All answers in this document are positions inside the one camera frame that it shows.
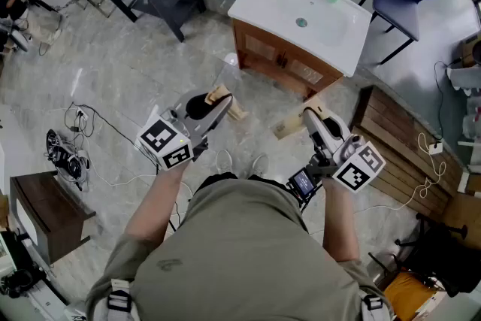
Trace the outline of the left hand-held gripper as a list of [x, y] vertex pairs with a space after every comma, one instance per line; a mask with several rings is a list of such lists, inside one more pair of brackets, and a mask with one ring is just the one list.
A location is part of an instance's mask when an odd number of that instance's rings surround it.
[[194, 162], [208, 149], [206, 134], [216, 128], [233, 103], [232, 96], [222, 96], [208, 104], [205, 101], [208, 93], [208, 88], [194, 89], [182, 95], [175, 106], [164, 112], [154, 109], [139, 131], [137, 140], [141, 148], [154, 158], [162, 170]]

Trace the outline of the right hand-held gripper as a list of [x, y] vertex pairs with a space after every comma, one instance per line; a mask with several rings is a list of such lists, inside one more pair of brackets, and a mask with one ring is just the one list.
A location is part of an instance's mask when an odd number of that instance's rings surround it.
[[[357, 193], [367, 186], [386, 165], [380, 152], [363, 136], [350, 134], [347, 124], [334, 112], [322, 119], [312, 108], [303, 112], [304, 125], [317, 148], [308, 164], [308, 175], [315, 184], [332, 178]], [[335, 149], [335, 142], [341, 145]]]

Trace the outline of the short wooden stick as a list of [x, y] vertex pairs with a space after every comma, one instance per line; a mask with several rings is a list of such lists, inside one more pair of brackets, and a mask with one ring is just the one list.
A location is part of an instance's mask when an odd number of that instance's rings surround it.
[[234, 95], [228, 90], [228, 88], [221, 84], [217, 86], [215, 89], [210, 91], [207, 96], [205, 97], [204, 101], [214, 106], [217, 102], [221, 102], [223, 99], [231, 96], [231, 107], [228, 109], [228, 115], [237, 121], [241, 121], [247, 117], [248, 112], [244, 110], [244, 108], [240, 105], [238, 100], [234, 97]]

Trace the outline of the person's right forearm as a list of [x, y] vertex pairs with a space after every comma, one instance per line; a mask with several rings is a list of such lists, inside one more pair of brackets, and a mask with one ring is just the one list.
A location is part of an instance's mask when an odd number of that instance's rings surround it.
[[352, 193], [332, 178], [324, 178], [325, 227], [323, 247], [336, 262], [360, 259]]

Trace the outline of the person's left forearm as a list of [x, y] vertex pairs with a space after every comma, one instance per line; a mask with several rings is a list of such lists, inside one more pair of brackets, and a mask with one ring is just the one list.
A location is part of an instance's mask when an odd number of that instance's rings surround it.
[[183, 174], [191, 162], [168, 171], [161, 171], [138, 209], [127, 223], [124, 234], [159, 246], [167, 232], [174, 204], [180, 191]]

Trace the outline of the person's left shoe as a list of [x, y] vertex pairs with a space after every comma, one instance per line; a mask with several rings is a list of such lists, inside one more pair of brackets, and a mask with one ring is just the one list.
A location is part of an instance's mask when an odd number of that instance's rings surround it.
[[227, 150], [220, 150], [216, 155], [216, 169], [218, 174], [233, 173], [233, 160]]

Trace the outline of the person's shoe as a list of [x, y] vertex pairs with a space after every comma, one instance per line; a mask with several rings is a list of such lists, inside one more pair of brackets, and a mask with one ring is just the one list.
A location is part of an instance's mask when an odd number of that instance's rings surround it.
[[220, 150], [216, 155], [216, 169], [218, 174], [233, 173], [233, 160], [227, 150]]
[[264, 177], [268, 173], [269, 158], [263, 153], [259, 155], [252, 163], [251, 175], [257, 177]]

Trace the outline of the black screen device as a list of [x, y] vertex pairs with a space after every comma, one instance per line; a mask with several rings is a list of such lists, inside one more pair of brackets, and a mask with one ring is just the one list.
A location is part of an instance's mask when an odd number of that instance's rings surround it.
[[300, 205], [308, 204], [320, 187], [318, 183], [312, 180], [306, 168], [302, 168], [292, 175], [286, 185]]

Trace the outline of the wooden slat platform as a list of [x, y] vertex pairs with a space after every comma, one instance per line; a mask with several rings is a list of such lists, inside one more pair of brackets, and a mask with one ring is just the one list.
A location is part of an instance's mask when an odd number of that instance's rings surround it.
[[394, 99], [370, 86], [360, 91], [351, 121], [386, 160], [371, 185], [400, 204], [432, 219], [443, 216], [457, 193], [462, 169], [446, 150], [428, 154], [436, 138]]

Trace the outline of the person's right shoe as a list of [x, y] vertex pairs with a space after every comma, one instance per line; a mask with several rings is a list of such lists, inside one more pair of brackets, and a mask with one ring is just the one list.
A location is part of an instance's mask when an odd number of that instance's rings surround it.
[[268, 173], [269, 158], [263, 153], [259, 155], [252, 163], [251, 175], [257, 177], [264, 177]]

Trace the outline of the white basin wooden vanity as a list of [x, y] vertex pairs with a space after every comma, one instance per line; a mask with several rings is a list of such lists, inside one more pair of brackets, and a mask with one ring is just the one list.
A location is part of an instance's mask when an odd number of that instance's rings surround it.
[[[371, 20], [351, 0], [235, 0], [228, 15], [239, 67], [305, 98], [354, 75]], [[297, 18], [307, 27], [297, 26]]]

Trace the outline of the black gear pile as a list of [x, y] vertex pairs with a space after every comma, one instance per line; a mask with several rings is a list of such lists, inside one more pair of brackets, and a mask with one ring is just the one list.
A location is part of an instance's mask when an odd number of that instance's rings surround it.
[[57, 174], [82, 191], [90, 170], [87, 152], [79, 150], [65, 136], [53, 129], [47, 132], [46, 148], [44, 155], [53, 163]]

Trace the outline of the person's olive shirt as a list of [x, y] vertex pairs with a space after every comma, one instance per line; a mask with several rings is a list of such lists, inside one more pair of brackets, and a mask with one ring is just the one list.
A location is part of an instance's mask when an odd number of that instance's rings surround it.
[[189, 203], [159, 246], [123, 234], [86, 299], [107, 321], [115, 279], [140, 321], [392, 321], [360, 260], [336, 262], [287, 200]]

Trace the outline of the black office chair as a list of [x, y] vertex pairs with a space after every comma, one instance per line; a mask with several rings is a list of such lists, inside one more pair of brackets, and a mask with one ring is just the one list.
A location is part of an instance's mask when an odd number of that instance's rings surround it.
[[420, 213], [416, 218], [418, 238], [395, 240], [397, 246], [411, 249], [400, 266], [426, 283], [436, 279], [450, 297], [474, 291], [481, 283], [481, 250], [467, 247], [455, 237], [455, 234], [467, 235], [467, 226], [450, 227]]

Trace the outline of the dark brown cabinet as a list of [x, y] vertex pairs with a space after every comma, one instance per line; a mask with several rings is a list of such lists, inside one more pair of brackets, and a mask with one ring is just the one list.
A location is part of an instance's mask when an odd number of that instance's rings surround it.
[[11, 213], [38, 255], [52, 265], [89, 241], [83, 227], [96, 212], [86, 212], [64, 190], [55, 171], [10, 178]]

